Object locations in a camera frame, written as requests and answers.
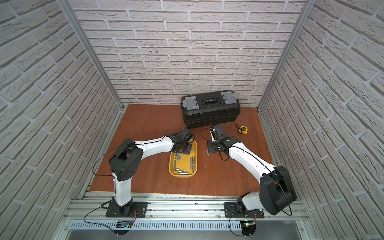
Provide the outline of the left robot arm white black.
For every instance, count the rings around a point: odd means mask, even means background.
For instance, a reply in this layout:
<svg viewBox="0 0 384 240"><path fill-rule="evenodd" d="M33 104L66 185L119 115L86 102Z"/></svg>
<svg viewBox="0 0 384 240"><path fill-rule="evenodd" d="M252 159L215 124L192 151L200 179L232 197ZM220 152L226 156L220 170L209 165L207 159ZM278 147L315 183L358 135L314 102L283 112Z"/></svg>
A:
<svg viewBox="0 0 384 240"><path fill-rule="evenodd" d="M134 213L131 193L132 177L138 170L141 160L161 153L189 154L194 135L184 128L179 133L165 135L148 141L124 140L109 159L114 178L115 195L106 214L107 217L129 217Z"/></svg>

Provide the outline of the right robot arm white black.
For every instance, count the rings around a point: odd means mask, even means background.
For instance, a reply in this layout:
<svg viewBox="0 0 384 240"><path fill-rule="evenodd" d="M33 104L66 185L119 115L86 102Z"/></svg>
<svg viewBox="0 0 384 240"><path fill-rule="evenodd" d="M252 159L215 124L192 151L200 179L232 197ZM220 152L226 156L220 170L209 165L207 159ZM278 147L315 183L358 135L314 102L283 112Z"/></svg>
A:
<svg viewBox="0 0 384 240"><path fill-rule="evenodd" d="M212 140L208 141L209 153L226 154L248 170L260 184L259 192L249 192L238 198L238 212L241 215L264 209L275 216L297 200L289 171L284 166L276 167L264 161L238 138L228 137L220 125L212 126L210 133Z"/></svg>

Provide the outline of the yellow tape measure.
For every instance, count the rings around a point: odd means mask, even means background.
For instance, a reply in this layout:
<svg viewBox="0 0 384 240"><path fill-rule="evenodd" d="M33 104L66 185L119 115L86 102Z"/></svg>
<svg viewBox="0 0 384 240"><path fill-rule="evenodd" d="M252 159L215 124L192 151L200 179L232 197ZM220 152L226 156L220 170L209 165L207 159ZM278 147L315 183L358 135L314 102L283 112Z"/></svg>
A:
<svg viewBox="0 0 384 240"><path fill-rule="evenodd" d="M248 134L248 128L246 126L236 125L236 128L238 129L239 134L244 134L244 135Z"/></svg>

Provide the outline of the black plastic toolbox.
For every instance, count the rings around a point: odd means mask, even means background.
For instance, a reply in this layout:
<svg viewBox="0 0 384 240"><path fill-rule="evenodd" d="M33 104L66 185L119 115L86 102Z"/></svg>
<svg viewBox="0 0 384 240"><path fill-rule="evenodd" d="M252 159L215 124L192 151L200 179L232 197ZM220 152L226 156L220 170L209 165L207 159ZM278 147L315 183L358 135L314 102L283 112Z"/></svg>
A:
<svg viewBox="0 0 384 240"><path fill-rule="evenodd" d="M233 122L241 112L241 104L230 90L184 96L181 109L188 129Z"/></svg>

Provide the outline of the right green circuit board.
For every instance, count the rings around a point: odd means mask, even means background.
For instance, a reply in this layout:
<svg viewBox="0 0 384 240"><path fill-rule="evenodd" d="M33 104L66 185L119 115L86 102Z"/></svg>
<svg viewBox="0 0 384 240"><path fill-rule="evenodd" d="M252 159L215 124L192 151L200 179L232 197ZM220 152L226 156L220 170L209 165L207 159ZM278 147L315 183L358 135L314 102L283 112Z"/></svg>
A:
<svg viewBox="0 0 384 240"><path fill-rule="evenodd" d="M255 231L256 231L256 223L255 222L248 222L248 221L241 221L241 229L242 234L247 237L251 237Z"/></svg>

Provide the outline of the green circuit board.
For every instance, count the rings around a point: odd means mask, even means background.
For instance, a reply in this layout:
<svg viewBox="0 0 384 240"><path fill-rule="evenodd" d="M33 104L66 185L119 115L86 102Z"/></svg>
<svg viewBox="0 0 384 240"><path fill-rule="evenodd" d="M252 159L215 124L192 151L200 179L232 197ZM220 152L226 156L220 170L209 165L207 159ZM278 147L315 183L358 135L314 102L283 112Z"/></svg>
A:
<svg viewBox="0 0 384 240"><path fill-rule="evenodd" d="M116 224L116 228L131 228L133 226L134 222L133 221L118 221Z"/></svg>
<svg viewBox="0 0 384 240"><path fill-rule="evenodd" d="M242 234L247 237L251 237L255 231L256 231L256 223L255 222L248 222L248 221L241 221L241 229Z"/></svg>

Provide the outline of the left green circuit board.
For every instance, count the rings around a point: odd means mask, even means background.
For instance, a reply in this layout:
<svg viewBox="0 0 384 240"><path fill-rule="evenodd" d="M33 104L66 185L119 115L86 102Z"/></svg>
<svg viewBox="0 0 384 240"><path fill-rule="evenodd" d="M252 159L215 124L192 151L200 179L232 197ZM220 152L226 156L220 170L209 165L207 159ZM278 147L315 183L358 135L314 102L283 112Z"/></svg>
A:
<svg viewBox="0 0 384 240"><path fill-rule="evenodd" d="M133 221L118 221L116 224L116 228L131 228L133 226L134 222Z"/></svg>

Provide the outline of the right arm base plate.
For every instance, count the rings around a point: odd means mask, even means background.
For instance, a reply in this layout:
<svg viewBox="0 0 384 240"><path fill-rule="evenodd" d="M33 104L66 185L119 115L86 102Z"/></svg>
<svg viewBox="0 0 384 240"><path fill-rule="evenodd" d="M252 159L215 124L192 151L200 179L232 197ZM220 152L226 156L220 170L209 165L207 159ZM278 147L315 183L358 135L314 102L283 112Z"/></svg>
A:
<svg viewBox="0 0 384 240"><path fill-rule="evenodd" d="M233 218L247 218L247 219L263 219L265 217L263 209L256 209L253 211L247 210L239 203L224 203L225 217L229 219Z"/></svg>

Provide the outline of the aluminium rail frame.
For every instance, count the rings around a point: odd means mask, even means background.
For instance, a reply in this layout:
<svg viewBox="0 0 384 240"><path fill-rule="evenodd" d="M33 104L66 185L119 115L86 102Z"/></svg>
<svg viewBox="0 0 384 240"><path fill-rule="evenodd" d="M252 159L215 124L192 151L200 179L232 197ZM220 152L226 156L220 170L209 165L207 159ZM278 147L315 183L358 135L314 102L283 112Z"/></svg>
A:
<svg viewBox="0 0 384 240"><path fill-rule="evenodd" d="M71 230L123 231L121 223L129 222L133 217L119 217L108 209L113 192L87 191L80 200L72 200L54 233L54 240L63 240ZM263 221L292 223L303 240L315 239L315 232L302 203L291 203L283 211L272 215L257 208L245 213L240 212L236 197L197 196L133 193L133 205L136 217L133 230L177 230L177 231L231 231L239 234L241 224L255 224L261 229Z"/></svg>

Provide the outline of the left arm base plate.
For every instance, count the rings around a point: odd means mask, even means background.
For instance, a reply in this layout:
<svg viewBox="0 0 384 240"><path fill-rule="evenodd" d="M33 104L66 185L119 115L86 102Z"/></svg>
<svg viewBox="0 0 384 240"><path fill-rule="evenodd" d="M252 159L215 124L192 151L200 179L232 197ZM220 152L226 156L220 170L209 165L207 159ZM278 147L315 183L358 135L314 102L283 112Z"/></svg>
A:
<svg viewBox="0 0 384 240"><path fill-rule="evenodd" d="M144 218L147 212L148 202L133 202L130 201L124 206L119 206L115 201L112 201L106 212L107 218Z"/></svg>

